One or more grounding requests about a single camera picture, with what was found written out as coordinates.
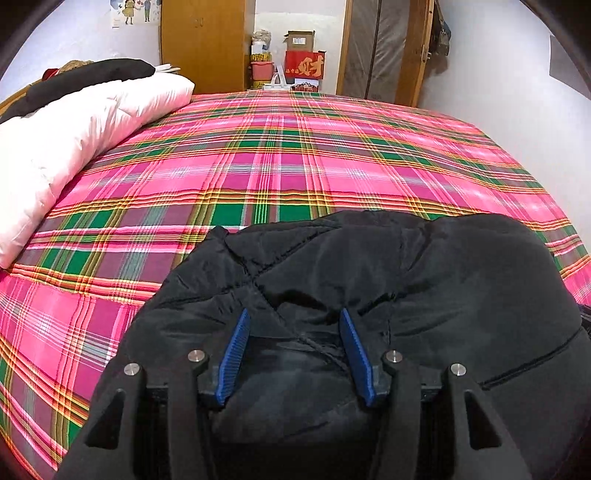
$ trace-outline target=girl in yellow dress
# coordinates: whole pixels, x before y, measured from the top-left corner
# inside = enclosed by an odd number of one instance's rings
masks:
[[[125,16],[125,25],[127,25],[127,21],[131,20],[131,24],[134,24],[134,14],[135,10],[139,10],[139,8],[135,7],[135,0],[126,0],[125,1],[125,8],[123,9],[122,13]]]

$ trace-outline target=red gift bag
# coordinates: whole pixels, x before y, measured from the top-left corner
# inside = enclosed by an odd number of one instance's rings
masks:
[[[285,76],[322,80],[325,57],[323,51],[288,50],[285,52]]]

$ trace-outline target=metal screw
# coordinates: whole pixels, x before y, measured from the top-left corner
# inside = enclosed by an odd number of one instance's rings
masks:
[[[452,373],[457,377],[466,375],[466,367],[464,367],[462,364],[453,364],[451,369]]]
[[[125,375],[133,377],[134,375],[137,375],[139,373],[140,368],[141,367],[138,364],[127,364],[125,365],[123,372],[125,372]]]
[[[187,357],[190,362],[199,363],[205,360],[205,352],[203,350],[191,350]]]
[[[400,352],[397,352],[396,350],[390,350],[389,352],[386,352],[386,360],[388,362],[392,362],[393,364],[397,364],[400,363],[403,359],[403,356]]]

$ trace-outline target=white wall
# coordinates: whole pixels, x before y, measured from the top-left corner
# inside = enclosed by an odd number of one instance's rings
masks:
[[[591,101],[550,77],[550,32],[519,0],[441,0],[450,54],[419,106],[470,122],[548,190],[591,249]]]
[[[314,50],[326,50],[323,93],[336,93],[346,0],[256,0],[255,30],[272,34],[273,60],[283,63],[288,30],[315,30]]]
[[[64,0],[39,25],[0,80],[0,100],[70,60],[130,57],[160,63],[159,29],[145,25],[143,11],[133,26],[111,27],[108,0]]]

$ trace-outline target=bed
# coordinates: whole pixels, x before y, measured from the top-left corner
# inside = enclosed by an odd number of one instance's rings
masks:
[[[194,96],[92,160],[0,273],[0,433],[20,464],[53,476],[135,313],[210,229],[343,209],[511,216],[590,303],[574,227],[474,126],[337,96]]]

